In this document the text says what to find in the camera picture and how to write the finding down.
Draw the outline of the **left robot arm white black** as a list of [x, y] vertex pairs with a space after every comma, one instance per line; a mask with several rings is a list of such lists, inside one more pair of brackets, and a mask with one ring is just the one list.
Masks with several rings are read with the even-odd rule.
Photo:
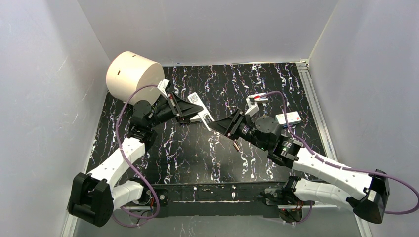
[[150, 207], [158, 215], [160, 197], [149, 181], [134, 167], [154, 144], [157, 134], [154, 127], [175, 118], [179, 123], [189, 124], [194, 117], [201, 117], [205, 105], [196, 93], [185, 101], [174, 93], [164, 92], [154, 103], [139, 100], [133, 106], [133, 114], [127, 137], [118, 139], [118, 149], [103, 163], [88, 173], [77, 174], [72, 182], [68, 202], [70, 215], [97, 227], [104, 226], [120, 208], [141, 200], [150, 192]]

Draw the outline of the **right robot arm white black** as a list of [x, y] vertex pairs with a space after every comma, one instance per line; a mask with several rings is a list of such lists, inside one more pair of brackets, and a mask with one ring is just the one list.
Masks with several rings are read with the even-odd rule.
[[389, 183], [385, 172], [373, 174], [319, 155], [302, 142], [282, 134], [282, 127], [272, 117], [262, 116], [252, 121], [249, 115], [236, 110], [230, 116], [213, 121], [204, 119], [208, 127], [231, 140], [242, 138], [263, 151], [279, 166], [311, 174], [321, 183], [302, 178], [290, 178], [283, 187], [300, 201], [318, 201], [353, 211], [361, 219], [381, 224], [385, 214]]

